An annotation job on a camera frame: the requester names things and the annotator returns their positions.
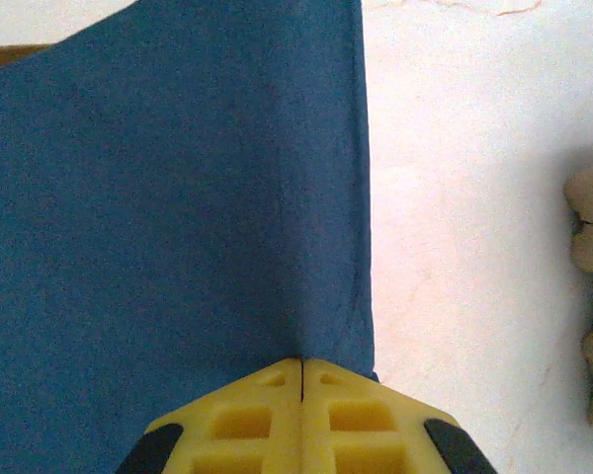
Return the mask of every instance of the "clamp jaw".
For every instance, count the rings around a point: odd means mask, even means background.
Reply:
[[[288,358],[156,421],[117,474],[494,474],[450,415]]]

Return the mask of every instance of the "square hole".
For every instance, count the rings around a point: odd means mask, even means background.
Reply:
[[[336,474],[410,474],[404,447],[339,446],[335,452]]]
[[[342,385],[343,381],[340,378],[335,377],[334,375],[331,375],[329,373],[323,373],[320,376],[320,383],[322,383],[323,385]]]
[[[204,456],[194,460],[194,474],[261,474],[262,457],[247,454],[243,456]]]
[[[267,387],[283,387],[286,385],[286,375],[279,372],[275,375],[265,378],[261,381],[262,385],[266,385]]]
[[[329,407],[329,429],[333,432],[394,432],[395,422],[384,403],[352,400]]]
[[[270,436],[272,411],[268,407],[229,408],[217,415],[213,439],[248,439]]]

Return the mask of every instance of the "blue felt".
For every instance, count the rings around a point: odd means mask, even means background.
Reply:
[[[0,68],[0,472],[289,356],[373,376],[359,2],[142,0]]]

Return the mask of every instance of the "white surface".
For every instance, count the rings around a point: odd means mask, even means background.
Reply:
[[[0,2],[0,43],[128,3]],[[561,192],[593,162],[593,2],[496,16],[524,3],[365,0],[377,370],[501,473],[593,473],[588,285]]]
[[[58,42],[133,0],[0,0],[0,44]]]

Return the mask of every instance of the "brown edge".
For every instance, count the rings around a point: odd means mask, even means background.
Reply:
[[[0,66],[17,61],[34,52],[42,51],[50,47],[50,44],[18,44],[0,46]]]

